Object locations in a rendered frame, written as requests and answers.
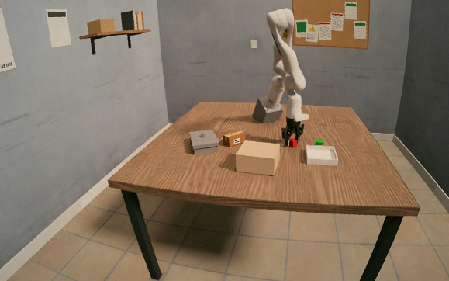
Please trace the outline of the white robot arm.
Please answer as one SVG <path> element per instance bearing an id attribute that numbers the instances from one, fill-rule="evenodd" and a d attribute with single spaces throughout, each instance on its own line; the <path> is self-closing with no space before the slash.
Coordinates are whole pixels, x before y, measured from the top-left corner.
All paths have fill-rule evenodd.
<path id="1" fill-rule="evenodd" d="M 274 76 L 271 80 L 264 104 L 270 109 L 276 109 L 285 90 L 287 95 L 286 116 L 296 122 L 307 120 L 309 115 L 301 114 L 301 96 L 295 93 L 295 90 L 302 91 L 305 88 L 306 81 L 292 49 L 294 27 L 292 11 L 290 9 L 279 9 L 269 12 L 267 21 L 274 38 L 273 69 L 279 76 Z"/>

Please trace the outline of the grey lid with small knob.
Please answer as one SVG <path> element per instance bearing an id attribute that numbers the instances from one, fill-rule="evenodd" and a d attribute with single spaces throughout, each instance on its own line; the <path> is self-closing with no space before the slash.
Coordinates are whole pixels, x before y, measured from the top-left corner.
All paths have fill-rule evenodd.
<path id="1" fill-rule="evenodd" d="M 219 146 L 219 142 L 213 130 L 201 130 L 189 133 L 193 149 Z"/>

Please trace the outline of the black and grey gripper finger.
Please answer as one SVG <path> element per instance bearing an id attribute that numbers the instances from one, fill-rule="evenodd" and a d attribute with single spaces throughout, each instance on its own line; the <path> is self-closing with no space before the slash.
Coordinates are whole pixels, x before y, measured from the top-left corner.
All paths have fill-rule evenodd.
<path id="1" fill-rule="evenodd" d="M 297 140 L 297 144 L 299 143 L 299 137 L 303 134 L 304 124 L 300 123 L 300 128 L 296 127 L 297 132 L 295 133 L 295 139 Z M 300 131 L 300 132 L 299 132 Z"/>
<path id="2" fill-rule="evenodd" d="M 288 133 L 288 127 L 285 127 L 285 128 L 282 127 L 282 129 L 281 129 L 281 135 L 282 135 L 282 138 L 285 139 L 285 145 L 287 147 L 289 147 L 289 139 L 290 139 L 294 129 L 295 128 L 293 127 L 290 134 Z"/>

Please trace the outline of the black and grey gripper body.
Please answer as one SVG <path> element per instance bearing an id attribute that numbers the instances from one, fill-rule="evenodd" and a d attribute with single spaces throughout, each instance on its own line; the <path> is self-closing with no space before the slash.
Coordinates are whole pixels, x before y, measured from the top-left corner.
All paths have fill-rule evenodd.
<path id="1" fill-rule="evenodd" d="M 294 119 L 286 117 L 286 123 L 287 123 L 287 127 L 288 127 L 288 132 L 290 133 L 292 128 L 294 127 L 295 129 L 294 129 L 293 133 L 296 133 L 297 132 L 296 127 L 300 127 L 301 121 L 295 122 Z M 299 125 L 297 125 L 297 123 L 299 123 Z"/>

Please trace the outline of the red block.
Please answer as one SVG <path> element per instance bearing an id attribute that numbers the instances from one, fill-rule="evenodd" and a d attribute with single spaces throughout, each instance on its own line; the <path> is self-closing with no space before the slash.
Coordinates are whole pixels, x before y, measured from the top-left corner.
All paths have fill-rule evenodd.
<path id="1" fill-rule="evenodd" d="M 289 142 L 290 147 L 297 147 L 297 140 L 295 140 L 293 138 L 291 138 L 289 140 L 290 140 L 290 142 Z"/>

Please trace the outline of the light wooden cabinet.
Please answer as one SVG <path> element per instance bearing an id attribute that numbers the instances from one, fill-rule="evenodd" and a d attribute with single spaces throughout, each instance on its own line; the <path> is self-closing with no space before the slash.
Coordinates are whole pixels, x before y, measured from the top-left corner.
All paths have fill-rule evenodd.
<path id="1" fill-rule="evenodd" d="M 237 172 L 274 175 L 279 147 L 279 144 L 244 141 L 236 153 Z"/>

